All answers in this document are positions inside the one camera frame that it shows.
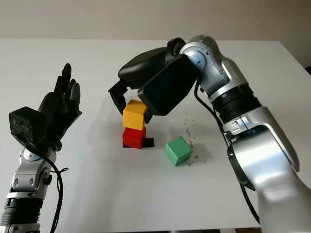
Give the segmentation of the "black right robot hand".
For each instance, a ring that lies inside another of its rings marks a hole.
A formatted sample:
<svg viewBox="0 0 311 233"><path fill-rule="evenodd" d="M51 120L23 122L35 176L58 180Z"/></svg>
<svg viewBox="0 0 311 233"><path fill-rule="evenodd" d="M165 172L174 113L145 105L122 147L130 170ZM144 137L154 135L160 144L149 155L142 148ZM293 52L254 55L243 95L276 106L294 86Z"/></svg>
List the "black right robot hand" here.
<svg viewBox="0 0 311 233"><path fill-rule="evenodd" d="M121 114L126 107L124 94L127 92L127 88L132 90L141 88L173 61L185 44L183 39L174 38L168 41L166 47L152 49L135 56L118 71L119 81L108 92Z"/></svg>

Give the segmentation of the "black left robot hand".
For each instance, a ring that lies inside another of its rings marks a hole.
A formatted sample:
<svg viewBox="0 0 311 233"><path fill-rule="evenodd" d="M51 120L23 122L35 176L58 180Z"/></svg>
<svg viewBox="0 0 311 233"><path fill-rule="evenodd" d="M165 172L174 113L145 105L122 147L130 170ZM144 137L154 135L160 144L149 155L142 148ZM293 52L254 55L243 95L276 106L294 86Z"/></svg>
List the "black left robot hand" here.
<svg viewBox="0 0 311 233"><path fill-rule="evenodd" d="M46 116L47 121L44 142L55 151L61 150L62 137L82 114L79 110L80 98L80 85L71 77L71 65L67 63L57 78L54 91L44 97L38 109Z"/></svg>

